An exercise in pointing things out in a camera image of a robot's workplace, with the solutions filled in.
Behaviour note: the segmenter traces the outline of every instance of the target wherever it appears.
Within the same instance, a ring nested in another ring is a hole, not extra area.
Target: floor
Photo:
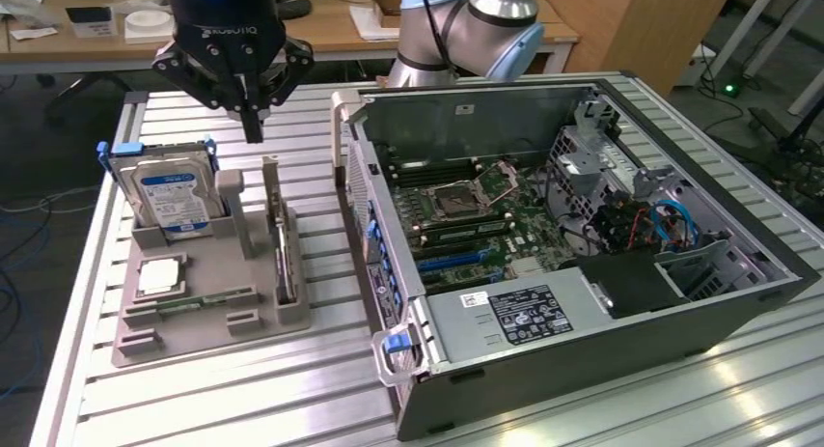
[[[741,18],[742,14],[735,13],[719,19],[707,36],[710,45],[723,45]],[[735,54],[737,60],[747,57],[753,45],[767,30],[766,25],[757,27]],[[743,108],[769,108],[787,126],[795,126],[799,119],[790,116],[786,109],[822,66],[824,53],[789,39],[762,71],[762,91],[746,90],[735,102]],[[387,70],[387,64],[366,67],[371,73],[386,73]],[[737,68],[729,68],[721,76],[721,82],[735,73]],[[61,126],[47,126],[42,109],[31,106],[46,105],[59,88],[65,88],[75,78],[73,75],[61,75],[57,78],[58,85],[53,89],[43,89],[34,77],[25,76],[18,79],[13,90],[0,93],[0,205],[33,205],[39,196],[95,185],[101,181],[103,174],[94,148],[99,141],[110,140],[114,135],[123,94],[109,85],[95,86],[66,107],[65,124]],[[129,73],[125,78],[139,90],[171,89],[171,85],[153,72]],[[319,65],[313,81],[326,83],[347,79],[359,80],[353,64],[346,70],[341,65]],[[9,84],[10,80],[0,78],[0,86]],[[675,91],[670,100],[699,126],[711,124],[735,112],[693,89]],[[742,144],[754,144],[761,135],[747,127],[747,122],[746,117],[730,121],[718,126],[714,132]],[[819,119],[811,137],[821,140],[823,136],[824,118]],[[93,202],[94,192],[87,192],[61,199],[54,209],[78,208]],[[7,252],[30,236],[45,216],[46,213],[39,210],[15,216],[0,212],[0,252]],[[37,368],[22,391],[0,399],[0,444],[5,446],[27,445],[29,442],[91,216],[90,210],[55,214],[50,222],[49,244],[31,262],[10,271],[34,320],[31,323],[22,322],[10,341],[0,345],[0,394],[17,384],[35,361],[31,329],[39,331],[45,355],[43,365]],[[38,250],[43,241],[42,237],[37,238],[22,250],[25,252],[5,265],[25,259],[29,253]],[[9,312],[0,315],[0,329],[7,329],[10,316]]]

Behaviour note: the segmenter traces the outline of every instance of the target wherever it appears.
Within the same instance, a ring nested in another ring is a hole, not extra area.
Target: hard drive
[[[167,239],[211,235],[210,220],[227,210],[215,188],[214,142],[98,146],[99,160],[121,185],[141,228],[161,227]]]

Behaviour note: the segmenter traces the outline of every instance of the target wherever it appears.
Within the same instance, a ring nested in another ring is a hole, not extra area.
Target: blue pcie slot
[[[453,266],[481,264],[485,259],[487,259],[489,254],[490,249],[485,249],[482,251],[471,252],[469,254],[443,257],[433,261],[423,261],[418,263],[418,271],[426,273],[429,271],[442,270],[443,268],[450,268]]]

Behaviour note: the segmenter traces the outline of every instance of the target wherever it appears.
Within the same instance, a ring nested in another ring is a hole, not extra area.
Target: power supply label
[[[490,305],[505,329],[506,339],[515,346],[574,330],[547,285],[491,295]]]

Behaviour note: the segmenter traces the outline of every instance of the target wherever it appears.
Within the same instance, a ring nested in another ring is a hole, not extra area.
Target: aluminum extrusion table
[[[610,73],[575,75],[594,76],[614,82],[725,188],[824,270],[824,234],[641,81]],[[263,179],[254,170],[261,155],[279,156],[285,196],[301,216],[314,325],[293,335],[115,368],[111,344],[131,209],[107,177],[33,445],[399,445],[331,179],[330,96],[349,86],[301,88],[267,123],[262,145],[249,145],[241,124],[182,93],[131,97],[118,141],[174,143],[209,133],[222,167],[245,169],[247,210],[262,209]],[[661,160],[633,125],[622,126],[633,152],[649,163]],[[818,444],[824,439],[822,381],[824,282],[707,353],[403,445],[739,446],[779,439],[787,445]]]

